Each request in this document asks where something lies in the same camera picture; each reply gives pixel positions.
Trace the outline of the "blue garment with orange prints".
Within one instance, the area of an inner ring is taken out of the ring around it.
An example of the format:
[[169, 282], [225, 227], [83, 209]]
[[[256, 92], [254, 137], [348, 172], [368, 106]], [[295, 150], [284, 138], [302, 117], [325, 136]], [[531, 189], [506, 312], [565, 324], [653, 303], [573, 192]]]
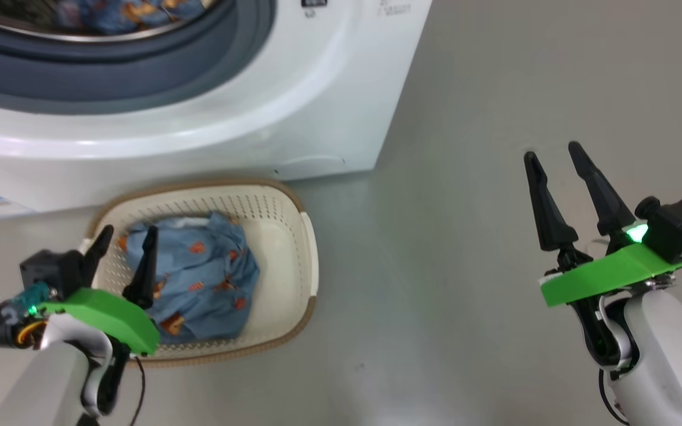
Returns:
[[239, 222], [217, 211], [154, 223], [157, 260], [147, 309], [163, 345], [232, 340], [250, 316], [260, 267]]

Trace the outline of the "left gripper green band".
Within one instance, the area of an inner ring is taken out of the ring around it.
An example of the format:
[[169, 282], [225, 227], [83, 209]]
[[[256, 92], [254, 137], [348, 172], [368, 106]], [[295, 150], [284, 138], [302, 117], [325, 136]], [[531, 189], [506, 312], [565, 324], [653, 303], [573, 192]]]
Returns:
[[108, 415], [116, 405], [125, 366], [132, 356], [155, 355], [160, 332], [144, 309], [153, 305], [159, 229], [149, 227], [143, 255], [122, 299], [92, 289], [98, 264], [106, 255], [114, 227], [106, 225], [78, 248], [79, 288], [64, 302], [44, 302], [47, 315], [40, 350], [65, 346], [85, 366], [79, 401], [89, 415]]

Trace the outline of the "white front-load washing machine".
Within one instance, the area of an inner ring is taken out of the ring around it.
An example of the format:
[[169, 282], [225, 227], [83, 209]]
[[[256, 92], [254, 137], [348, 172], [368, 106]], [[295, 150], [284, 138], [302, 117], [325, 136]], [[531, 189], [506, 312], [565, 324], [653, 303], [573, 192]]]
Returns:
[[186, 101], [117, 114], [0, 109], [0, 197], [36, 211], [100, 205], [203, 177], [278, 180], [296, 157], [375, 167], [432, 0], [277, 0], [246, 69]]

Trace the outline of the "blue garment with cream patch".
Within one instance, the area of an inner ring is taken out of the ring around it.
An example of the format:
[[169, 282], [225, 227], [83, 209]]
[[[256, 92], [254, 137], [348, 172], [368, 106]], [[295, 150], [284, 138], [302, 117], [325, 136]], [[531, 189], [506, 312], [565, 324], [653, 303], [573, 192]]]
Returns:
[[220, 0], [59, 0], [55, 24], [115, 36], [193, 21]]

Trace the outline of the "cream perforated basket brown rim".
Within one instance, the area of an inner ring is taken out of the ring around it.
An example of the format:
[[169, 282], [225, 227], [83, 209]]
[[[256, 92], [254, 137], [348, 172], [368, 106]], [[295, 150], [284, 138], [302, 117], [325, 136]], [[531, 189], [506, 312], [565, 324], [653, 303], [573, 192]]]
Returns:
[[313, 224], [290, 188], [274, 180], [204, 180], [130, 192], [106, 204], [90, 222], [78, 249], [87, 251], [106, 225], [118, 239], [131, 225], [219, 211], [238, 220], [262, 273], [243, 332], [232, 340], [161, 345], [150, 369], [224, 362], [289, 342], [313, 315], [319, 291], [319, 251]]

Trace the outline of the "grey rubber door seal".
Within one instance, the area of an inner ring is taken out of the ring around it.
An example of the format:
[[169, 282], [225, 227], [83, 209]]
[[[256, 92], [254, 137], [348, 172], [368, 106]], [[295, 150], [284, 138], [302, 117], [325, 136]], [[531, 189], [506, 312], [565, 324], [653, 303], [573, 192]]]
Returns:
[[199, 19], [138, 40], [49, 40], [0, 29], [0, 109], [117, 114], [186, 101], [258, 55], [277, 0], [220, 0]]

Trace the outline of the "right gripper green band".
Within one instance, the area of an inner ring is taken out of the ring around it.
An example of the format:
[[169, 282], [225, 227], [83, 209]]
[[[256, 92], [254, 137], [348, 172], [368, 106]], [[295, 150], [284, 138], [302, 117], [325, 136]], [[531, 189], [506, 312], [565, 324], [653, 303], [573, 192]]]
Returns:
[[[585, 181], [598, 216], [600, 235], [622, 232], [636, 221], [622, 198], [594, 164], [582, 145], [568, 143], [568, 152], [577, 175]], [[573, 246], [578, 240], [575, 229], [561, 215], [551, 192], [548, 177], [533, 151], [523, 155], [530, 200], [539, 248], [555, 251]], [[630, 291], [632, 286], [682, 269], [682, 262], [671, 264], [642, 243], [620, 248], [608, 256], [593, 260], [572, 251], [582, 262], [574, 269], [558, 270], [541, 279], [541, 293], [548, 307], [568, 305], [573, 308], [584, 333], [584, 341], [593, 361], [603, 370], [630, 366], [633, 348], [628, 333], [609, 318], [606, 298], [613, 293]]]

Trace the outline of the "round white filter cover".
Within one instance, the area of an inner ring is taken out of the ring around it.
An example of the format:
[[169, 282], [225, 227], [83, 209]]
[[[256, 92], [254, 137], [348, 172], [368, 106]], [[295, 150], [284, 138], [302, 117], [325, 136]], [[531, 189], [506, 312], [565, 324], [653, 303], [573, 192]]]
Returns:
[[303, 156], [284, 162], [273, 169], [279, 180], [305, 180], [348, 172], [346, 162], [337, 156]]

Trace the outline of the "steel washer drum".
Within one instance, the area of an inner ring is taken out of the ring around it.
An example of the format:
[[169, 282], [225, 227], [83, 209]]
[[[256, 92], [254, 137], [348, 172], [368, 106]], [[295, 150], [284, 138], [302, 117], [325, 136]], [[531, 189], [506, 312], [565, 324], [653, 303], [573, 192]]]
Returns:
[[219, 7], [220, 0], [203, 15], [193, 21], [179, 22], [170, 27], [143, 30], [122, 35], [100, 35], [76, 30], [65, 30], [55, 24], [55, 11], [59, 0], [0, 0], [0, 30], [46, 40], [78, 41], [78, 43], [103, 43], [103, 41], [141, 40], [162, 33], [178, 30], [190, 22], [200, 19], [208, 11]]

